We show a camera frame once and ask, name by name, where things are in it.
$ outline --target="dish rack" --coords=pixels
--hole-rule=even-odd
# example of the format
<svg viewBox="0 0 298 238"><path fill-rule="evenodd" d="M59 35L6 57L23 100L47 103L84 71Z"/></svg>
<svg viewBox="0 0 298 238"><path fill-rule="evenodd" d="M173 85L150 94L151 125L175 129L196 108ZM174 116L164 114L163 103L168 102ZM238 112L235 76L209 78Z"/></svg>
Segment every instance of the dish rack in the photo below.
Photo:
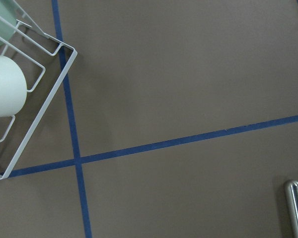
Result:
<svg viewBox="0 0 298 238"><path fill-rule="evenodd" d="M64 68L61 70L61 73L58 75L57 80L55 81L52 89L50 90L50 92L48 93L48 96L46 97L43 105L41 106L41 108L39 109L34 121L32 122L31 126L29 127L28 131L26 132L25 136L23 137L21 143L19 144L15 154L13 155L9 165L7 166L7 169L4 171L4 173L0 173L0 179L4 179L9 177L9 175L11 174L15 164L17 163L21 153L23 152L26 144L28 143L30 137L32 136L35 128L37 127L38 123L40 122L43 114L45 113L48 105L50 104L51 100L53 99L57 89L59 88L59 86L61 85L62 81L64 80L68 70L70 69L72 63L74 62L76 56L77 56L77 51L75 50L75 48L73 48L72 46L56 39L53 36L48 35L47 33L43 32L42 29L37 25L37 23L29 16L29 14L15 1L15 0L10 0L10 3L13 5L13 8L15 9L16 13L18 13L18 15L25 20L27 23L18 20L17 19L17 24L15 26L13 26L12 24L10 24L8 21L6 21L4 18L2 18L0 16L0 21L3 22L5 25L11 27L14 29L14 34L19 34L21 35L23 38L25 38L28 42L30 42L32 45L34 45L35 47L37 47L39 50L43 51L44 54L49 55L50 57L54 57L56 56L59 52L60 49L62 47L68 48L71 51L71 55L69 56ZM39 44L37 41L33 40L31 37L29 37L28 35L26 35L25 33L23 33L21 30L19 30L20 26L24 26L25 28L34 31L36 34L39 34L41 36L43 36L46 39L49 39L51 41L54 41L57 43L57 47L54 51L49 51L47 50L45 47L43 47L41 44ZM37 79L34 81L34 84L32 85L32 87L30 89L27 90L28 93L35 93L35 89L37 87L37 85L39 84L40 80L42 79L43 75L46 72L46 68L38 61L36 61L34 58L32 58L31 56L29 56L28 54L24 53L22 50L20 50L18 47L16 47L13 42L7 41L4 38L2 38L0 36L0 41L2 41L4 43L4 47L3 50L0 52L1 56L4 56L6 54L6 51L8 49L12 49L13 51L17 52L18 54L24 56L27 60L29 60L30 62L34 63L35 65L37 65L38 67L40 67L41 72L39 74L39 76L37 77ZM15 121L15 115L11 116L11 120L10 123L8 124L2 138L0 139L0 143L3 142L6 139L6 136L8 135L10 129L13 127L13 123Z"/></svg>

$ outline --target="green cup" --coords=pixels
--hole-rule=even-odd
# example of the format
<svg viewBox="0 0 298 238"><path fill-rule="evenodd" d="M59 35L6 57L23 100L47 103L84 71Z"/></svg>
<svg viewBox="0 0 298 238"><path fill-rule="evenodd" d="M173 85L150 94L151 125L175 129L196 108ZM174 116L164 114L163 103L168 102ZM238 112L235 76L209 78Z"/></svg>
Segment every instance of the green cup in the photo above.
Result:
<svg viewBox="0 0 298 238"><path fill-rule="evenodd" d="M13 5L10 0L0 0L0 16L13 26L16 25L16 16ZM14 29L0 21L0 36L5 40L9 40L14 34Z"/></svg>

